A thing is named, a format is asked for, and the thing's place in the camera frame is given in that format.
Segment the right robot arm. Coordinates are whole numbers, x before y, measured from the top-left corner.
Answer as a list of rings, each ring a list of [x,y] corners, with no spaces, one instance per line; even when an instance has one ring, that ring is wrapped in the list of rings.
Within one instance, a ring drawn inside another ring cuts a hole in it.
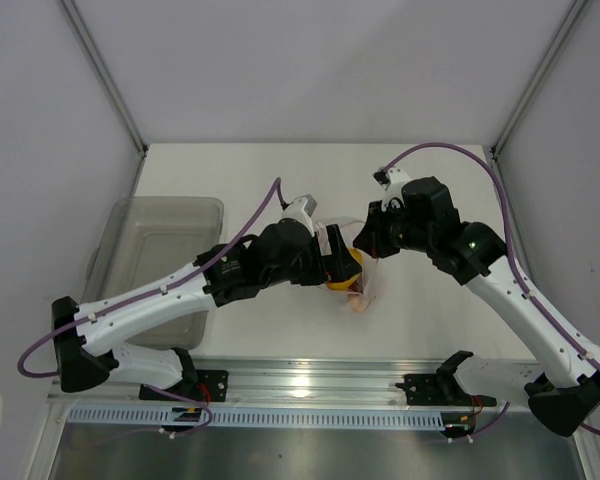
[[[459,351],[437,370],[438,395],[452,404],[485,395],[526,406],[549,431],[571,436],[600,406],[600,347],[535,289],[491,227],[461,221],[439,180],[412,179],[399,169],[374,178],[384,194],[370,203],[355,248],[375,259],[402,250],[425,254],[498,314],[538,363],[526,368]]]

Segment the orange papaya slice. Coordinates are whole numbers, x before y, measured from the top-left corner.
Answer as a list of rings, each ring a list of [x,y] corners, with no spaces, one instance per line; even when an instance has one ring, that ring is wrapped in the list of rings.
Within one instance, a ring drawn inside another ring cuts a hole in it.
[[[372,298],[365,292],[362,284],[356,282],[347,289],[348,305],[356,313],[363,313],[369,307]]]

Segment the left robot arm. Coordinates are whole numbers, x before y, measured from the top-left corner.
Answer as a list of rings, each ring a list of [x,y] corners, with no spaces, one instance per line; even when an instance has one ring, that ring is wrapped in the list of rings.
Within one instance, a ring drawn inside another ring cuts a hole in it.
[[[345,244],[338,225],[312,233],[296,221],[281,220],[117,297],[83,304],[61,297],[51,307],[59,332],[53,344],[61,389],[78,393],[112,380],[187,399],[198,381],[188,352],[133,345],[130,338],[182,316],[250,300],[281,283],[348,285],[361,272],[361,257]]]

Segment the clear zip top bag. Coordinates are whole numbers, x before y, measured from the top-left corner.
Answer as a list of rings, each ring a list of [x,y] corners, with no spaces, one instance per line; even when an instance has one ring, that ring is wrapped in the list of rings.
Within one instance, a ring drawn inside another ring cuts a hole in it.
[[[319,289],[329,292],[341,309],[365,312],[375,298],[378,261],[353,245],[364,222],[354,217],[333,217],[315,224],[318,246],[326,267]]]

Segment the yellow lemon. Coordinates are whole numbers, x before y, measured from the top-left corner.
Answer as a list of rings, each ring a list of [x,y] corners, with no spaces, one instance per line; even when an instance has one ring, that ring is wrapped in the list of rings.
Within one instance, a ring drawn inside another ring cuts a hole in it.
[[[360,271],[358,273],[351,275],[348,279],[340,281],[340,282],[328,281],[326,283],[326,287],[329,290],[348,291],[352,288],[352,286],[356,283],[356,281],[362,275],[363,266],[364,266],[364,259],[363,259],[362,253],[353,247],[349,248],[348,251],[351,254],[351,256],[354,258],[354,260],[357,262],[358,266],[360,267]]]

